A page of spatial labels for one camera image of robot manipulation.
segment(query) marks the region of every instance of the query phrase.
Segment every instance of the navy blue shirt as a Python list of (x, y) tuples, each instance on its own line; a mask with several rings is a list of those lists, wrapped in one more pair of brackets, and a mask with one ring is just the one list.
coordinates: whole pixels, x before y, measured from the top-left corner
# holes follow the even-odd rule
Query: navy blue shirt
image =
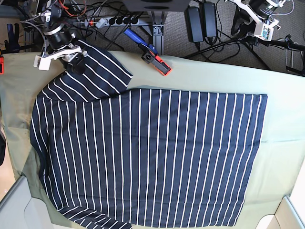
[(52, 80), (31, 119), (55, 208), (89, 229), (235, 225), (267, 96), (126, 90), (132, 75), (79, 42), (85, 73)]

